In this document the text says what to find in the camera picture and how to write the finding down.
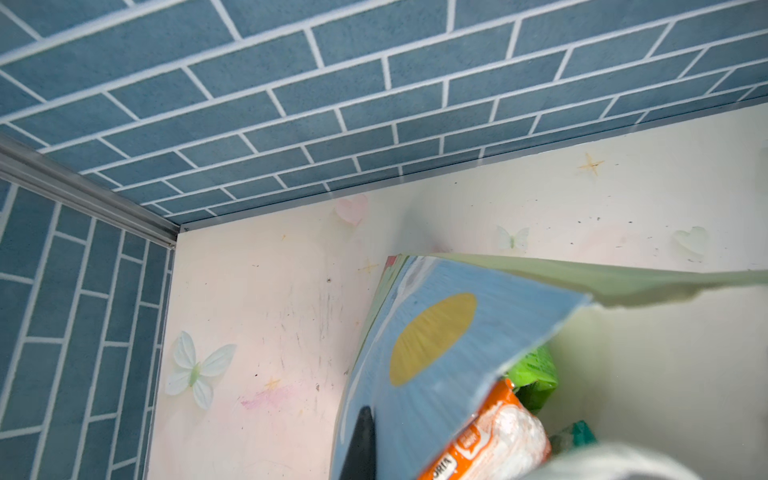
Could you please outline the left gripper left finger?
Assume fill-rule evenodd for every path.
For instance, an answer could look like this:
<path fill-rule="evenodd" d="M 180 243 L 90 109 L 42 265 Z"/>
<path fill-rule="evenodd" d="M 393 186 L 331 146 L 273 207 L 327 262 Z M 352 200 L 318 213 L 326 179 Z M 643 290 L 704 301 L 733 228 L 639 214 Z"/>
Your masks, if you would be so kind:
<path fill-rule="evenodd" d="M 341 480 L 376 479 L 376 435 L 372 409 L 360 409 L 340 473 Z"/>

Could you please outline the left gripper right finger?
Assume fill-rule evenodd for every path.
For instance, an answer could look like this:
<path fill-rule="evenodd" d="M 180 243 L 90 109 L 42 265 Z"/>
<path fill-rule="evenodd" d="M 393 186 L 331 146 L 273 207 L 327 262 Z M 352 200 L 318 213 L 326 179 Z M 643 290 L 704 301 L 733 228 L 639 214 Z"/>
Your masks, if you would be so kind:
<path fill-rule="evenodd" d="M 524 479 L 701 479 L 670 456 L 622 443 L 593 444 L 556 456 Z"/>

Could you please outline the teal candy bag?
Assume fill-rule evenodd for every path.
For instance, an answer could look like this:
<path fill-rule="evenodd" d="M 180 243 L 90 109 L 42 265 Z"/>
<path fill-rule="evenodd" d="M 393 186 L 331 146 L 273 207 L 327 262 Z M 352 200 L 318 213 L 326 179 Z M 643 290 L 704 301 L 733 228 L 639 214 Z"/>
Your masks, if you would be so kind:
<path fill-rule="evenodd" d="M 583 421 L 577 421 L 549 437 L 553 455 L 559 455 L 574 449 L 597 443 L 597 438 Z"/>

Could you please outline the pastel printed paper bag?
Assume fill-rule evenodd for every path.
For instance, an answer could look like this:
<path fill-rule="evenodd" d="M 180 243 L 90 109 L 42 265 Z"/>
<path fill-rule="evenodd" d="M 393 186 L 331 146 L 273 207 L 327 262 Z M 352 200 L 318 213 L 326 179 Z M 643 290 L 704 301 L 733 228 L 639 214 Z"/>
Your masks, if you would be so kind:
<path fill-rule="evenodd" d="M 387 261 L 341 398 L 331 477 L 369 406 L 376 479 L 422 479 L 541 345 L 559 376 L 533 414 L 548 440 L 583 420 L 596 444 L 654 450 L 701 479 L 766 477 L 765 272 L 458 254 Z"/>

